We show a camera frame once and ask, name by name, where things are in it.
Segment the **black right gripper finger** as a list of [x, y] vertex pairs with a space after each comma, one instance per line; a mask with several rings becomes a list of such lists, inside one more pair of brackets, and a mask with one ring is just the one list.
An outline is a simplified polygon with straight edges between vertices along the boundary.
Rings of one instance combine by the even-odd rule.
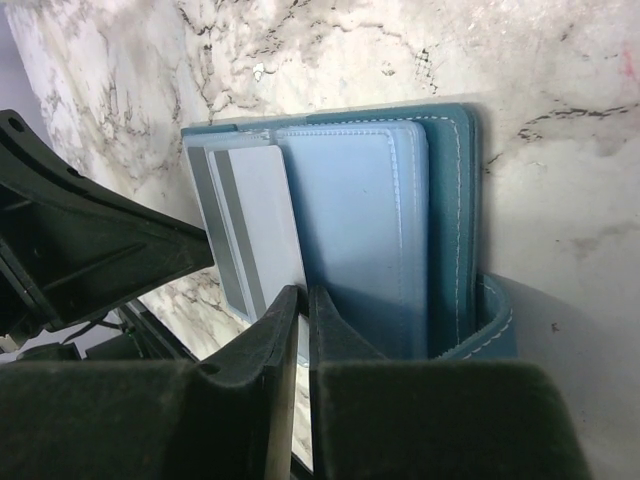
[[202, 229], [82, 176], [2, 111], [2, 332], [92, 322], [213, 263]]
[[395, 361], [309, 295], [318, 479], [588, 479], [549, 376], [520, 361]]
[[1, 369], [5, 479], [286, 479], [299, 291], [202, 362]]

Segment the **white striped credit card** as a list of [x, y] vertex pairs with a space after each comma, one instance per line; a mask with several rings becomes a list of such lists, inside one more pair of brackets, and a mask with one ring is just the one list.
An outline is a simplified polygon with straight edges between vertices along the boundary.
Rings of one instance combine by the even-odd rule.
[[306, 287], [283, 154], [276, 145], [227, 142], [208, 152], [207, 165], [227, 303], [253, 323], [284, 286]]

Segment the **blue card holder wallet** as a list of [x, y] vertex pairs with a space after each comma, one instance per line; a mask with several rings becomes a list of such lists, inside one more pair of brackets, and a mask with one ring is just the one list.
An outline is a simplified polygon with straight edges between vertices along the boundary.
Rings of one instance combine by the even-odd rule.
[[392, 359], [517, 356], [513, 310], [477, 269], [481, 136], [460, 103], [192, 126], [182, 132], [209, 244], [208, 152], [278, 146], [306, 287]]

